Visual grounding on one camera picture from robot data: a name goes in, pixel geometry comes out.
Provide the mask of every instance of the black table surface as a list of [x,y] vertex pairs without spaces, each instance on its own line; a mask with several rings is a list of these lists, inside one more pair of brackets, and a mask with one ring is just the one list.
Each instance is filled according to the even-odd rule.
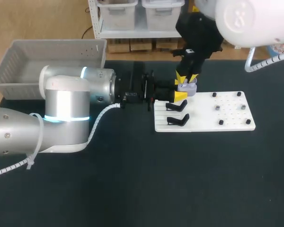
[[[145,62],[159,79],[176,65]],[[157,133],[145,104],[107,112],[84,151],[0,176],[0,227],[284,227],[284,62],[251,74],[243,61],[205,63],[199,92],[240,90],[255,131]],[[1,107],[44,114],[43,101]],[[23,158],[0,157],[0,168]]]

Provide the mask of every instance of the black bracket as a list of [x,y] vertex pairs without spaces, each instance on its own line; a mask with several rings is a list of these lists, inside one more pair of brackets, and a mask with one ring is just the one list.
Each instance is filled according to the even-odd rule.
[[182,120],[173,117],[167,117],[168,125],[184,126],[188,122],[188,120],[189,120],[189,114],[186,114]]
[[175,105],[175,104],[172,104],[172,103],[166,103],[165,107],[166,107],[166,109],[174,110],[174,111],[177,111],[177,112],[182,112],[186,105],[187,105],[187,100],[185,99],[181,103],[181,105]]

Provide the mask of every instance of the yellow tape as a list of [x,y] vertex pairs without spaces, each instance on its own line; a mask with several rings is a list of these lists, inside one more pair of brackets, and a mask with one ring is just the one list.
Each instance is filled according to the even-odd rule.
[[193,6],[193,12],[200,12],[197,6]]
[[187,92],[180,92],[180,91],[175,91],[175,100],[174,102],[181,101],[183,99],[186,99],[188,96]]
[[180,74],[177,71],[176,71],[176,75],[177,75],[178,83],[180,82],[180,84],[183,84],[184,80],[186,79],[186,76],[180,76]]
[[193,74],[193,75],[191,76],[191,79],[190,79],[189,83],[191,83],[191,82],[194,80],[194,78],[196,78],[197,76],[198,76],[198,74]]

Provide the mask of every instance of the metal shelf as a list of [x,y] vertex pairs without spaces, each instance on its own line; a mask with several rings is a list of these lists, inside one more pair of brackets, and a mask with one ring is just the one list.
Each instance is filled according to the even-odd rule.
[[147,29],[147,21],[145,9],[139,5],[136,9],[136,25],[135,30],[107,30],[103,25],[102,18],[98,19],[98,8],[96,0],[89,0],[89,11],[93,24],[96,39],[133,39],[133,38],[180,38],[180,34],[174,31],[149,31]]

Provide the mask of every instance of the cable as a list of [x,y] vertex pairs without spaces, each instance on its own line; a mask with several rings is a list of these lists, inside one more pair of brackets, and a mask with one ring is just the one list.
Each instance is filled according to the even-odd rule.
[[4,168],[4,169],[1,169],[1,170],[0,170],[0,174],[7,173],[7,172],[9,172],[9,171],[11,171],[11,170],[13,170],[13,169],[16,169],[16,168],[18,168],[18,167],[20,167],[20,166],[23,166],[24,164],[26,164],[26,163],[30,160],[30,158],[31,158],[31,156],[28,156],[26,159],[24,159],[24,160],[21,161],[21,162],[18,162],[18,163],[16,163],[16,164],[13,164],[13,165],[11,165],[11,166],[9,166],[9,167],[6,167],[6,168]]
[[119,103],[112,104],[112,105],[107,106],[104,110],[102,110],[102,111],[99,113],[99,115],[98,115],[98,117],[96,118],[96,121],[95,121],[95,123],[94,123],[94,126],[93,126],[93,128],[92,128],[92,130],[91,130],[91,132],[90,132],[90,135],[89,135],[89,139],[88,139],[88,141],[87,141],[87,144],[89,144],[89,142],[90,142],[91,139],[93,138],[94,133],[95,133],[95,131],[96,131],[96,128],[97,128],[97,126],[98,126],[98,124],[99,124],[99,121],[100,121],[101,117],[102,117],[108,110],[113,109],[113,108],[120,108],[120,107],[121,107],[121,106],[120,106]]
[[[87,7],[87,8],[85,9],[85,12],[86,12],[86,13],[89,13],[89,7]],[[85,30],[85,32],[83,33],[81,39],[83,39],[84,35],[85,35],[92,27],[93,27],[93,26],[90,26],[88,29]]]
[[30,160],[28,161],[28,165],[27,165],[27,169],[30,169],[32,167],[32,165],[35,163],[34,160],[41,148],[42,145],[42,141],[43,141],[43,134],[44,134],[44,122],[43,122],[43,118],[41,117],[40,114],[36,114],[36,113],[30,113],[29,115],[31,116],[36,116],[39,120],[40,123],[40,132],[39,132],[39,138],[38,138],[38,142],[37,142],[37,146],[35,148],[35,151],[33,152],[33,154],[31,155]]
[[92,28],[93,26],[90,26],[88,29],[85,30],[85,32],[83,33],[81,39],[83,39],[84,35]]
[[36,114],[36,113],[31,113],[30,114],[31,116],[35,115],[39,122],[40,122],[40,132],[39,132],[39,138],[38,138],[38,142],[37,142],[37,146],[33,152],[32,155],[28,156],[26,159],[16,163],[16,164],[13,164],[9,167],[6,167],[4,169],[0,169],[0,175],[1,174],[4,174],[4,173],[7,173],[13,169],[16,169],[16,168],[19,168],[20,166],[23,166],[24,164],[28,163],[28,166],[27,166],[27,169],[30,169],[30,167],[34,164],[34,159],[35,157],[37,156],[39,150],[40,150],[40,147],[41,147],[41,144],[42,144],[42,141],[43,141],[43,133],[44,133],[44,123],[43,123],[43,119],[42,117],[39,115],[39,114]]
[[284,60],[284,53],[283,54],[280,54],[278,56],[275,56],[273,58],[269,58],[265,61],[262,61],[256,65],[253,65],[253,66],[250,66],[251,65],[251,62],[252,62],[252,59],[254,57],[254,54],[255,54],[255,50],[256,48],[255,47],[252,47],[249,51],[249,54],[248,54],[248,57],[247,57],[247,60],[246,60],[246,63],[245,63],[245,71],[246,72],[254,72],[256,70],[259,70],[261,68],[264,68],[268,65],[272,65],[274,63],[277,63],[279,61],[283,61]]

